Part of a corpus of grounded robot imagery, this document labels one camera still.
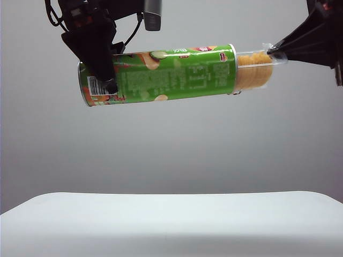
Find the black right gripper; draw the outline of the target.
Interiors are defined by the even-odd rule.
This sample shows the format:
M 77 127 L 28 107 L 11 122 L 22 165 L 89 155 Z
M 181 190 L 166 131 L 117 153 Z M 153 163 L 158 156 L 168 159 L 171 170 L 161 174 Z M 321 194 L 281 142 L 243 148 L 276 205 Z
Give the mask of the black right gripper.
M 274 57 L 289 61 L 342 68 L 342 54 L 329 40 L 339 33 L 342 0 L 306 0 L 308 16 L 285 38 L 268 49 Z

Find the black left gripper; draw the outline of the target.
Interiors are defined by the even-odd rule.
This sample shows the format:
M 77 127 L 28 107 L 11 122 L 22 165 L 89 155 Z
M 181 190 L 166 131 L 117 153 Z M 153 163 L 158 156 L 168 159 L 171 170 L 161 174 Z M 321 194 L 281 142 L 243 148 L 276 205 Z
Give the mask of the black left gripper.
M 112 54 L 122 54 L 125 43 L 112 44 L 116 25 L 113 1 L 63 1 L 63 42 L 85 64 L 107 92 L 117 93 Z

